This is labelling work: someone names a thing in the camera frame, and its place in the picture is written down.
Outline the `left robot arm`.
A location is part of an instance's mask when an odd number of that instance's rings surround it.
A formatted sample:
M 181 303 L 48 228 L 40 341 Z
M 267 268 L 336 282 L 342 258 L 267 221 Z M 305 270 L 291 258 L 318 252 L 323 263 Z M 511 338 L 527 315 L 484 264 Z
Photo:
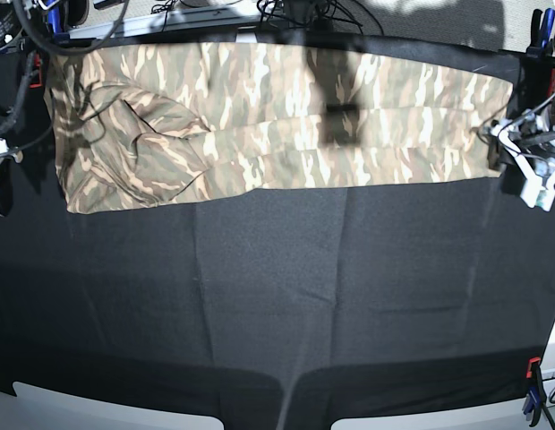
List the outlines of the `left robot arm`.
M 555 36 L 544 47 L 555 55 Z M 508 141 L 516 146 L 515 161 L 523 160 L 542 179 L 555 176 L 555 74 L 546 100 L 525 110 L 506 128 Z

